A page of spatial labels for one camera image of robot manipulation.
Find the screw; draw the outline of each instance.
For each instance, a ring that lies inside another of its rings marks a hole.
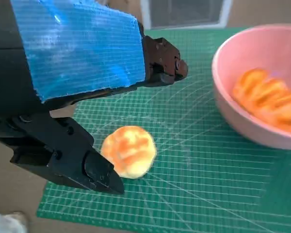
[[[176,60],[176,69],[179,69],[179,66],[180,66],[180,62],[179,60]]]
[[[53,152],[53,156],[55,157],[55,159],[60,160],[62,157],[63,153],[60,150],[54,151]]]
[[[67,133],[68,133],[68,135],[72,135],[74,133],[74,129],[71,126],[69,126],[67,128]]]
[[[19,119],[24,123],[30,123],[32,121],[30,115],[19,116]]]

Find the blue tape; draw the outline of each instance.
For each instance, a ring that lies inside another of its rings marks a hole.
[[[137,19],[93,0],[12,0],[42,102],[145,79]]]

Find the round bun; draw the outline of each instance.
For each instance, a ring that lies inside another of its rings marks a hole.
[[[104,140],[101,154],[114,165],[119,176],[136,179],[149,171],[156,148],[147,131],[138,126],[124,126]]]
[[[291,132],[291,90],[263,69],[244,73],[233,89],[233,98],[250,114],[267,124]]]

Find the bun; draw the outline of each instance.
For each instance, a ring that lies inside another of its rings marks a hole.
[[[265,123],[291,132],[291,90],[282,80],[269,78],[266,70],[244,73],[233,89],[233,98]]]
[[[136,179],[150,169],[156,148],[147,131],[138,126],[124,126],[104,140],[101,154],[114,165],[119,176]]]

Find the robotic arm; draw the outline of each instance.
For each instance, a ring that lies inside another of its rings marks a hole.
[[[32,84],[20,33],[9,1],[0,1],[0,142],[14,151],[11,163],[59,185],[123,194],[113,165],[92,146],[93,137],[69,117],[52,118],[50,110],[80,100],[171,85],[188,74],[179,50],[164,38],[144,35],[139,23],[145,79],[129,87],[53,98],[42,103]]]

